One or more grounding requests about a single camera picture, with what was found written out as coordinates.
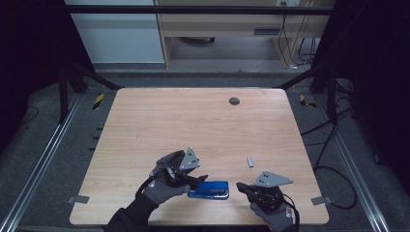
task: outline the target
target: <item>table top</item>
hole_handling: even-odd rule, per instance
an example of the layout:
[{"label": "table top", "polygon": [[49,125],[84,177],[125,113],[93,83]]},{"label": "table top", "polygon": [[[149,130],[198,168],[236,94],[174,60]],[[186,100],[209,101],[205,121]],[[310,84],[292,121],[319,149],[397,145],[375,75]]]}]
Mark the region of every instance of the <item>table top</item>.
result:
[{"label": "table top", "polygon": [[294,200],[301,223],[329,220],[326,207],[310,201],[321,193],[283,90],[125,88],[117,93],[79,192],[90,199],[75,203],[71,223],[107,224],[133,201],[158,159],[189,146],[201,163],[190,175],[228,181],[229,199],[173,197],[151,214],[150,224],[265,224],[236,188],[237,182],[251,185],[262,171],[293,179],[280,189]]}]

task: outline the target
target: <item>round hole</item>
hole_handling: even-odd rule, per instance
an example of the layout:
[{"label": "round hole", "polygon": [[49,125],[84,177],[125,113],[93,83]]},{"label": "round hole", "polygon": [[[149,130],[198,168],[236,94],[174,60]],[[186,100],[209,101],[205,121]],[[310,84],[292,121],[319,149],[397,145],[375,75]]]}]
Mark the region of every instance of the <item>round hole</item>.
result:
[{"label": "round hole", "polygon": [[239,99],[238,98],[230,98],[229,99],[229,103],[231,103],[232,105],[237,105],[239,104]]}]

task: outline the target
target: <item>black curtain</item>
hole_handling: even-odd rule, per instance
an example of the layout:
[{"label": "black curtain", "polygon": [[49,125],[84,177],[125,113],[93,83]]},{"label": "black curtain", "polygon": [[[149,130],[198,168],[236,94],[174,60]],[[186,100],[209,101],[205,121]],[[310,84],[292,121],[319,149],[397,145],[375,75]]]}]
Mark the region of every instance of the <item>black curtain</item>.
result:
[{"label": "black curtain", "polygon": [[[13,138],[30,95],[58,82],[64,65],[94,72],[71,15],[45,12],[64,0],[2,0],[0,3],[0,154]],[[66,74],[82,81],[78,72]]]},{"label": "black curtain", "polygon": [[[364,2],[337,0],[336,6],[358,13]],[[336,78],[352,81],[352,102],[375,154],[392,168],[410,194],[410,1],[369,0],[360,15],[355,15],[331,16],[313,66],[331,58],[328,69],[332,67]],[[346,28],[347,34],[339,40]],[[329,56],[335,42],[336,52]],[[313,82],[323,87],[328,77],[321,72]]]}]

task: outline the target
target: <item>blue object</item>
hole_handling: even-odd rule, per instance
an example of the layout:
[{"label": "blue object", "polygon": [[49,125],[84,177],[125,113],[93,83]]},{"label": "blue object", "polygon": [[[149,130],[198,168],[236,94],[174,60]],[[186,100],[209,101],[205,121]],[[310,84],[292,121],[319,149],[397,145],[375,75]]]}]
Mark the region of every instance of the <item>blue object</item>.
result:
[{"label": "blue object", "polygon": [[196,190],[190,190],[188,197],[209,200],[226,200],[229,198],[227,181],[202,182]]}]

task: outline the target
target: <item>wall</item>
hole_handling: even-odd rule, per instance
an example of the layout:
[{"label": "wall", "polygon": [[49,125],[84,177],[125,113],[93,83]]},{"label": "wall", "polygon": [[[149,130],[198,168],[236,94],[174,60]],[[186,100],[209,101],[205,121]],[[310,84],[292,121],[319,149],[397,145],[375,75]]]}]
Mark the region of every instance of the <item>wall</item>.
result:
[{"label": "wall", "polygon": [[[154,5],[152,0],[65,0],[67,5]],[[93,64],[163,63],[154,14],[72,14]]]}]

